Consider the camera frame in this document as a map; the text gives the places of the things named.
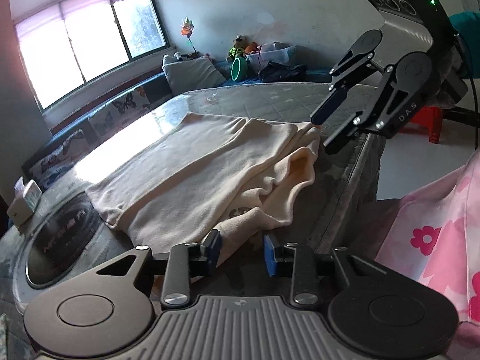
stuffed animal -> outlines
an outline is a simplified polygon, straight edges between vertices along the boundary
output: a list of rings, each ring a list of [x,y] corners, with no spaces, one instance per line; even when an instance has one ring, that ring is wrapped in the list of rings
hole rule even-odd
[[[255,42],[250,43],[246,48],[245,48],[245,55],[250,55],[250,54],[255,54],[258,52],[258,44]]]
[[[226,57],[227,62],[232,62],[237,57],[244,57],[247,45],[245,36],[238,35],[233,41],[233,47],[230,49],[229,55]]]

teddy bear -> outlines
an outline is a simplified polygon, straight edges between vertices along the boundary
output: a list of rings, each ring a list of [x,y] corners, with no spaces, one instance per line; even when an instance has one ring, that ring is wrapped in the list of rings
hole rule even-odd
[[[233,47],[230,49],[227,62],[232,62],[237,57],[245,56],[245,48],[248,46],[247,38],[244,35],[238,35],[233,41]]]

red flower print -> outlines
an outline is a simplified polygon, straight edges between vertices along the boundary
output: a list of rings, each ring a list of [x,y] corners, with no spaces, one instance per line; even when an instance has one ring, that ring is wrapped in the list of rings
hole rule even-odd
[[[480,272],[473,275],[472,286],[477,296],[472,297],[469,302],[470,317],[480,322]]]
[[[434,246],[437,243],[440,230],[441,227],[434,229],[431,226],[424,226],[422,229],[415,229],[410,244],[414,248],[420,248],[420,252],[423,255],[430,256],[434,251]]]

beige towel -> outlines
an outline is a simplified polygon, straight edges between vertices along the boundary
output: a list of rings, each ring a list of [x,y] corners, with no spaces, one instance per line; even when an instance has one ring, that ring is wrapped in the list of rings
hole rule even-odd
[[[311,123],[188,114],[168,135],[86,190],[111,228],[154,253],[222,234],[221,260],[259,230],[292,221],[314,181]]]

mattress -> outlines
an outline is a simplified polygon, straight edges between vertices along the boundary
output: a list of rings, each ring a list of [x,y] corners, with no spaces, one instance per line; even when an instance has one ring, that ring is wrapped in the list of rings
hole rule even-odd
[[[349,98],[328,119],[322,128],[330,135],[354,111],[368,103],[374,88],[358,85]],[[126,145],[146,147],[168,133],[187,112],[258,117],[266,120],[302,122],[328,94],[328,85],[318,83],[273,83],[241,85],[193,91],[177,96],[126,127],[87,156],[96,159],[99,169],[105,162],[119,157],[112,152]],[[375,200],[380,156],[385,140],[374,135],[361,135],[338,154],[327,156],[322,151],[314,168],[315,183],[299,193],[294,205],[293,223],[275,232],[281,242],[306,243],[317,252],[328,252],[342,243],[349,220],[358,207]],[[31,348],[23,331],[22,316],[28,302],[38,294],[25,281],[25,259],[32,239],[42,224],[65,202],[92,184],[80,162],[45,192],[33,218],[21,228],[11,228],[0,240],[0,314],[8,315],[9,359],[27,359]],[[131,248],[123,233],[112,232],[100,225],[67,280]],[[288,279],[271,279],[263,266],[258,240],[244,244],[222,264],[211,278],[193,285],[193,294],[223,295],[287,295]]]

